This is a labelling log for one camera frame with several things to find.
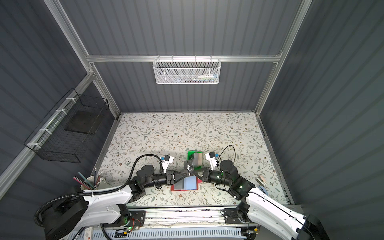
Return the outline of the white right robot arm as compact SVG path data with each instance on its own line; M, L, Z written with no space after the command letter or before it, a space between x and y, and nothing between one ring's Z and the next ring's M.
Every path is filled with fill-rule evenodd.
M243 223L259 224L283 240L329 239L317 217L297 213L273 200L240 176L230 160L222 161L218 171L209 167L196 171L187 164L185 169L203 182L227 186L226 192L240 202L236 209L238 219Z

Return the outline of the grey VIP credit card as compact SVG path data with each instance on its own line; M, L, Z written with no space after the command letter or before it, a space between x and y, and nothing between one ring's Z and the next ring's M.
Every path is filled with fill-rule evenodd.
M180 180L179 182L173 185L174 191L183 191L184 190L184 180Z

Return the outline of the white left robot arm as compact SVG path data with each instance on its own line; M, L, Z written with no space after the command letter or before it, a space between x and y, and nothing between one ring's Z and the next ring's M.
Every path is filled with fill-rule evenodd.
M44 207L39 216L45 238L59 240L73 230L96 225L132 227L143 218L133 215L128 203L142 198L147 188L171 186L189 176L191 173L186 170L155 174L153 166L145 165L123 187L78 192L54 201Z

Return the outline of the red card holder wallet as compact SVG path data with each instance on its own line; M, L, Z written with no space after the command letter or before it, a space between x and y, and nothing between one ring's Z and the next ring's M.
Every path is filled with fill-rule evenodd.
M197 177L191 176L185 179L183 191L194 191L198 189L199 189L199 183L198 183ZM171 191L175 192L173 185L171 186Z

